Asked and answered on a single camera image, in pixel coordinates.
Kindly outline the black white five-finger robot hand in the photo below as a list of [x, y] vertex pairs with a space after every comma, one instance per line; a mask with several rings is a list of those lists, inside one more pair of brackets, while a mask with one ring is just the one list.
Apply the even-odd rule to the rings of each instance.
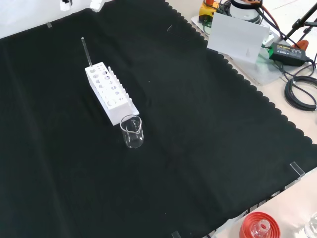
[[[111, 0], [91, 0], [89, 4], [89, 8], [93, 10], [94, 12], [99, 12], [103, 5], [106, 2], [110, 2]], [[74, 1], [73, 0], [61, 0], [60, 2], [60, 10], [61, 11], [69, 11], [71, 7], [73, 6]]]

